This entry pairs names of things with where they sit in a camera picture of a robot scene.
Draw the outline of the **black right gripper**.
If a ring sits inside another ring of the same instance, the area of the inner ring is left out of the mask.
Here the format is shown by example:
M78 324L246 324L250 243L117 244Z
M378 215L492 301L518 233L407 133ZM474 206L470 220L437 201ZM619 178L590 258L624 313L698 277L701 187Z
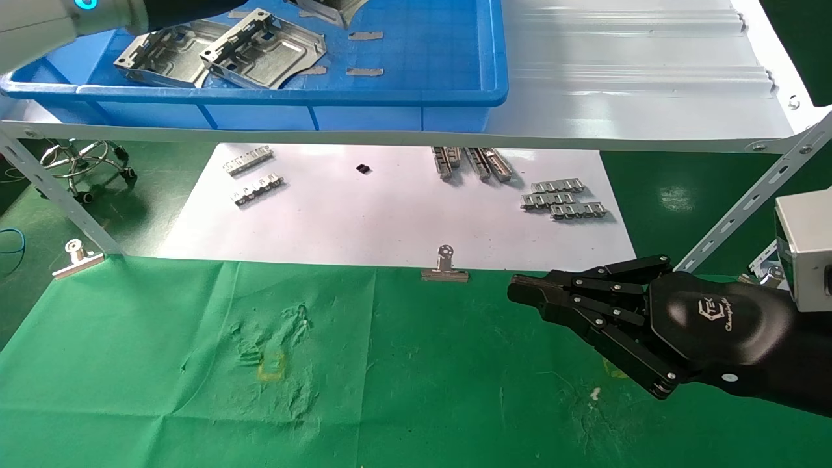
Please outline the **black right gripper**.
M658 400L668 399L688 376L681 358L690 371L710 379L740 376L745 367L760 367L772 356L798 319L787 291L668 274L672 270L669 257L654 255L582 272L550 270L541 278L517 274L507 295L536 308L544 322L570 329ZM567 292L633 293L648 283L656 335L646 320L641 325L624 320L622 307Z

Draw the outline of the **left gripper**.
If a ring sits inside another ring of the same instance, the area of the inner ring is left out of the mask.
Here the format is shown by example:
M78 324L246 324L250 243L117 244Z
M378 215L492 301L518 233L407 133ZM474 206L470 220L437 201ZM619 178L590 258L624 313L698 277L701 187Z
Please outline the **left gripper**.
M213 18L240 8L246 1L144 1L145 20L134 32L154 32L179 24Z

